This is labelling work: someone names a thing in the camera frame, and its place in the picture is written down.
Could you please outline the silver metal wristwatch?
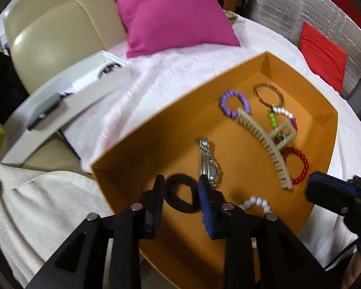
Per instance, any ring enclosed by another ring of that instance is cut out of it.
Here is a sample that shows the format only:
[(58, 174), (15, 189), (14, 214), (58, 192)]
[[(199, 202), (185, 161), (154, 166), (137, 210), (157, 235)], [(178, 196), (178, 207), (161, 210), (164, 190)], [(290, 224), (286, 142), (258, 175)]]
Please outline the silver metal wristwatch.
[(209, 140), (207, 138), (199, 138), (198, 147), (201, 159), (200, 174), (206, 175), (210, 187), (216, 189), (220, 180), (221, 169), (213, 155)]

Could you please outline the dark metal bangle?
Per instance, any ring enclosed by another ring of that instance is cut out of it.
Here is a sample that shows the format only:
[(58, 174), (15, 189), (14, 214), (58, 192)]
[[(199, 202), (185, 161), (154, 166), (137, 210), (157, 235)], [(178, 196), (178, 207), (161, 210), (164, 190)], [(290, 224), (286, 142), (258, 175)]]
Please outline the dark metal bangle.
[(282, 107), (284, 105), (285, 99), (282, 92), (270, 83), (256, 84), (253, 93), (259, 102), (268, 108)]

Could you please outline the beige hair claw clip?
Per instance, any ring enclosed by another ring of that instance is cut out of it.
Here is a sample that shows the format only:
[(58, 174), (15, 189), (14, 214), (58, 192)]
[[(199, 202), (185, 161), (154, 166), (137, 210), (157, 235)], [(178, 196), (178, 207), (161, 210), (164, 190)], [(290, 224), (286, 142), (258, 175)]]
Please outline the beige hair claw clip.
[[(282, 189), (292, 189), (293, 183), (291, 176), (281, 154), (281, 150), (286, 147), (288, 143), (292, 142), (297, 136), (297, 131), (291, 124), (290, 120), (286, 119), (273, 131), (266, 132), (263, 127), (242, 108), (238, 108), (237, 113), (238, 115), (235, 119), (236, 122), (244, 127), (268, 153), (269, 158), (272, 160), (272, 163), (274, 164), (275, 170), (277, 172), (280, 187)], [(289, 133), (286, 138), (276, 144), (274, 142), (274, 138), (283, 129), (287, 129)]]

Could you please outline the orange cardboard box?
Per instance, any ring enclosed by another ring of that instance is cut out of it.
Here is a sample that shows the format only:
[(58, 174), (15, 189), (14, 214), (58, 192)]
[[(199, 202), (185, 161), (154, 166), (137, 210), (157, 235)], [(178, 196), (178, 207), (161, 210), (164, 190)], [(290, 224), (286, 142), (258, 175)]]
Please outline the orange cardboard box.
[[(253, 95), (256, 84), (271, 82), (296, 117), (298, 135), (290, 146), (301, 150), (309, 171), (327, 172), (338, 123), (331, 103), (296, 70), (261, 54), (177, 100), (135, 129), (92, 165), (93, 174), (115, 213), (152, 188), (157, 174), (200, 172), (198, 138), (208, 138), (222, 171), (219, 189), (234, 204), (250, 196), (266, 198), (272, 210), (297, 234), (313, 208), (305, 198), (307, 178), (292, 190), (280, 187), (275, 167), (260, 143), (219, 109), (229, 90), (250, 100), (252, 116), (271, 131), (266, 107)], [(164, 205), (157, 237), (141, 241), (142, 255), (177, 288), (220, 288), (224, 241), (209, 239), (201, 214), (184, 214)]]

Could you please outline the cream white towel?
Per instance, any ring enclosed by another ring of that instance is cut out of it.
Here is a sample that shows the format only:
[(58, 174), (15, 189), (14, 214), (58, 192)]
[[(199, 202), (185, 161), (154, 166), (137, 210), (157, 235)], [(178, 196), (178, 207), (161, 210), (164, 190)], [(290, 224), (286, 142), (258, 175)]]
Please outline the cream white towel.
[(0, 164), (0, 249), (22, 287), (91, 212), (112, 214), (94, 180)]

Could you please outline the red pillow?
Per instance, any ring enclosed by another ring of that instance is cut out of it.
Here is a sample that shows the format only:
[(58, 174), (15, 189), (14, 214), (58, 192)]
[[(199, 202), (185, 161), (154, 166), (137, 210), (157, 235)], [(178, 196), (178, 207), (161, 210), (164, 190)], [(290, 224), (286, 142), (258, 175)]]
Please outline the red pillow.
[(306, 22), (303, 23), (299, 49), (310, 70), (341, 94), (348, 59), (347, 53)]

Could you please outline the white flat box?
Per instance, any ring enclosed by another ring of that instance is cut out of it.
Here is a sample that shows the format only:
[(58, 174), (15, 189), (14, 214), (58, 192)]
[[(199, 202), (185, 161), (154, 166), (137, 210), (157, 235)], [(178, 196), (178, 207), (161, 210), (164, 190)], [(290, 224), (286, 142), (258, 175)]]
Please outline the white flat box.
[(33, 92), (4, 124), (1, 164), (20, 166), (55, 132), (110, 93), (131, 84), (131, 64), (100, 51)]

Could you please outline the silver foil insulation sheet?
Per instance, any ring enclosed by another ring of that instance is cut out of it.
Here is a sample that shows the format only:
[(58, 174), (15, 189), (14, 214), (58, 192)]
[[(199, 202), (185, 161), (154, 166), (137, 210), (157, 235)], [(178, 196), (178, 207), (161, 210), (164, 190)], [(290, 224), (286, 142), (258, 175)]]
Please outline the silver foil insulation sheet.
[(299, 45), (304, 22), (311, 24), (348, 55), (343, 97), (361, 80), (361, 28), (331, 0), (252, 0), (249, 18), (295, 46)]

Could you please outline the beige crumpled cloth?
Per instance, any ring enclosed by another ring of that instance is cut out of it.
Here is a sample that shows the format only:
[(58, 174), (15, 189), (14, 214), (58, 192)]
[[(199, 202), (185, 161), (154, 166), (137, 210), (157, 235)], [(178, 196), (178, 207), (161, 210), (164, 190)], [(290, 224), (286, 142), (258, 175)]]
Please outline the beige crumpled cloth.
[(238, 20), (238, 15), (233, 11), (224, 10), (224, 14), (232, 25)]

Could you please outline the magenta pillow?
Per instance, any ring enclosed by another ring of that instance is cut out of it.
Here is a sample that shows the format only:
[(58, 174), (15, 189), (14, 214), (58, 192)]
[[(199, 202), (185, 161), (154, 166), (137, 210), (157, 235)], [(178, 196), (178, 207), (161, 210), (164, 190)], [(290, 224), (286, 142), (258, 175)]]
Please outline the magenta pillow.
[(116, 0), (127, 29), (127, 57), (200, 44), (239, 46), (217, 0)]

